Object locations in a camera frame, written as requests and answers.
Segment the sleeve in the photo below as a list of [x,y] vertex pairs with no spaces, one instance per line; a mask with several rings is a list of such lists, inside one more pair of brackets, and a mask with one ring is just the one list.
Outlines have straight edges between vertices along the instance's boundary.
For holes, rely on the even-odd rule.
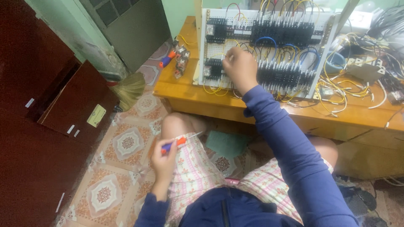
[[157,201],[153,193],[148,193],[134,227],[163,227],[168,205],[168,201]]
[[288,195],[304,226],[358,226],[321,155],[304,133],[260,85],[242,99],[246,117],[254,116],[258,132],[274,152]]

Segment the tiled floor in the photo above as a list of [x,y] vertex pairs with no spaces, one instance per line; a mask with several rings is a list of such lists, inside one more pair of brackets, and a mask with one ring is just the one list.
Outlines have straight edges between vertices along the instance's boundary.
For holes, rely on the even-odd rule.
[[[152,90],[161,72],[159,60],[167,55],[169,46],[170,43],[165,42],[139,69],[145,75],[147,84],[143,95],[128,112],[116,114],[57,227],[134,225],[155,178],[150,166],[151,148],[160,138],[160,123],[167,110],[160,99],[152,95]],[[217,130],[237,133],[234,124],[222,125],[224,129],[219,127]],[[206,135],[201,137],[203,144],[206,139]],[[270,159],[249,149],[232,160],[207,148],[206,152],[226,177],[236,179],[241,179]],[[377,199],[380,216],[387,223],[391,222],[391,227],[404,226],[403,204],[383,192],[378,192]]]

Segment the green cloth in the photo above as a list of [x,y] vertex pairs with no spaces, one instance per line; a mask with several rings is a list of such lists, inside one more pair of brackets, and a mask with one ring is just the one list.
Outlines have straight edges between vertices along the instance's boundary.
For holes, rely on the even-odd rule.
[[208,135],[206,147],[227,159],[232,159],[245,152],[248,141],[249,138],[244,135],[212,130]]

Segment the wooden desk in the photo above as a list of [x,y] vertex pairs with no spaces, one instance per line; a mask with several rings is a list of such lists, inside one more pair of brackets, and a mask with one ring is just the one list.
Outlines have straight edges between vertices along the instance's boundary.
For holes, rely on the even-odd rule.
[[[188,16],[180,34],[188,43],[197,41],[195,17]],[[175,79],[173,76],[175,61],[165,67],[154,88],[154,95],[166,98],[173,110],[192,114],[200,114],[215,118],[254,124],[254,118],[245,118],[245,104],[241,99],[233,97],[232,91],[225,96],[208,94],[201,86],[192,85],[198,66],[197,44],[186,45],[191,51],[191,59],[184,76]],[[338,167],[341,174],[369,179],[388,175],[404,174],[404,121],[397,114],[384,130],[387,120],[397,111],[399,106],[392,106],[389,101],[375,109],[383,99],[380,87],[371,87],[375,101],[369,97],[348,96],[348,106],[338,114],[338,118],[328,116],[328,112],[319,104],[308,108],[294,108],[285,103],[291,118],[306,134],[345,141],[339,145],[340,158]],[[297,103],[307,106],[312,102]],[[343,106],[324,103],[329,110],[339,110]]]

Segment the hand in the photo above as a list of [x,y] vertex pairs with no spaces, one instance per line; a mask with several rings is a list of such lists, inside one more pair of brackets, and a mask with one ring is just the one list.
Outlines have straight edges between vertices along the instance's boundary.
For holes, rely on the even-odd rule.
[[[161,153],[161,147],[167,143],[171,145],[168,154]],[[160,140],[154,147],[151,157],[151,165],[156,173],[156,181],[154,181],[151,192],[156,195],[157,201],[165,201],[167,199],[167,191],[173,179],[175,169],[175,156],[177,155],[177,141],[172,139]]]
[[242,95],[258,85],[258,64],[252,54],[239,47],[233,47],[227,52],[223,60],[223,68]]

